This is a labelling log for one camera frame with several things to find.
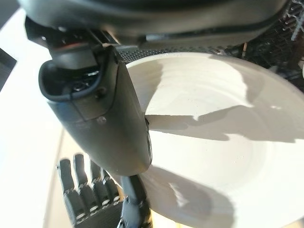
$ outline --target robotic hand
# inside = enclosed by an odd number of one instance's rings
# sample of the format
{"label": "robotic hand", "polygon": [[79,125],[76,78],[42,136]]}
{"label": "robotic hand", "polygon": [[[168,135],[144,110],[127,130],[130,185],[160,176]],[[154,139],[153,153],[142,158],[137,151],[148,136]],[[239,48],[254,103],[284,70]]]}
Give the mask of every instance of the robotic hand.
{"label": "robotic hand", "polygon": [[107,171],[90,160],[91,186],[84,169],[84,156],[74,155],[77,190],[71,176],[71,162],[58,166],[64,202],[74,228],[151,228],[150,209],[139,176],[121,179],[125,199]]}
{"label": "robotic hand", "polygon": [[150,227],[149,205],[137,174],[152,162],[148,124],[119,47],[158,53],[238,45],[266,31],[288,0],[19,0],[28,38],[50,51],[39,73],[42,94],[58,119],[98,165],[122,177],[128,197],[91,163],[93,190],[83,158],[59,173],[74,227]]}

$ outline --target white ceramic plate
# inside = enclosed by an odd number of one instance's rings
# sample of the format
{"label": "white ceramic plate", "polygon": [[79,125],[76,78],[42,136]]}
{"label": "white ceramic plate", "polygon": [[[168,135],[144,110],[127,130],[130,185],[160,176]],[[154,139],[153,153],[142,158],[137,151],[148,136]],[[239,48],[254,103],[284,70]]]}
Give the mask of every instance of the white ceramic plate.
{"label": "white ceramic plate", "polygon": [[151,208],[206,228],[281,227],[304,214],[304,96],[235,58],[174,53],[128,65],[150,122]]}

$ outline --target black plastic housing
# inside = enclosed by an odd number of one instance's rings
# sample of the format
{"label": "black plastic housing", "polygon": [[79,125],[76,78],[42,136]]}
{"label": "black plastic housing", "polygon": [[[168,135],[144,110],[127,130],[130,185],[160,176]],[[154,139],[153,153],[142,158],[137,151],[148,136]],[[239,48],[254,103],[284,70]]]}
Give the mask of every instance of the black plastic housing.
{"label": "black plastic housing", "polygon": [[46,27],[108,31],[121,45],[168,48],[247,42],[271,26],[288,0],[19,0]]}
{"label": "black plastic housing", "polygon": [[44,63],[39,73],[41,92],[96,164],[123,176],[144,172],[152,160],[149,133],[126,66],[113,47],[100,51],[97,59],[99,73],[79,92],[69,89],[82,80],[79,72],[85,70]]}

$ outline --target screw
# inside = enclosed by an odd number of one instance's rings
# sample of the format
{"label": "screw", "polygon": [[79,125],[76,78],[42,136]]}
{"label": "screw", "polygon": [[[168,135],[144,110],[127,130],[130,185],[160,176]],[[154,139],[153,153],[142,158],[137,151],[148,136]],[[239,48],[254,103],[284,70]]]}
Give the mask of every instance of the screw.
{"label": "screw", "polygon": [[97,123],[99,123],[100,125],[105,124],[106,123],[106,118],[104,116],[100,116],[97,118]]}
{"label": "screw", "polygon": [[106,95],[106,88],[105,87],[101,87],[100,89],[97,90],[96,94],[95,94],[95,98],[97,100],[99,100],[100,98],[105,97]]}

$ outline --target white table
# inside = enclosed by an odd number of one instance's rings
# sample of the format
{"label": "white table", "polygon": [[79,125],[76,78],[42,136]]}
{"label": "white table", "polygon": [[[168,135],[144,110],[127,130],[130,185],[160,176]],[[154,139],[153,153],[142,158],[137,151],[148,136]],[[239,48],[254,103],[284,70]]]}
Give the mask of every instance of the white table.
{"label": "white table", "polygon": [[38,71],[50,59],[27,40],[18,10],[0,31],[0,48],[17,60],[0,92],[2,227],[42,227],[62,126],[41,95]]}

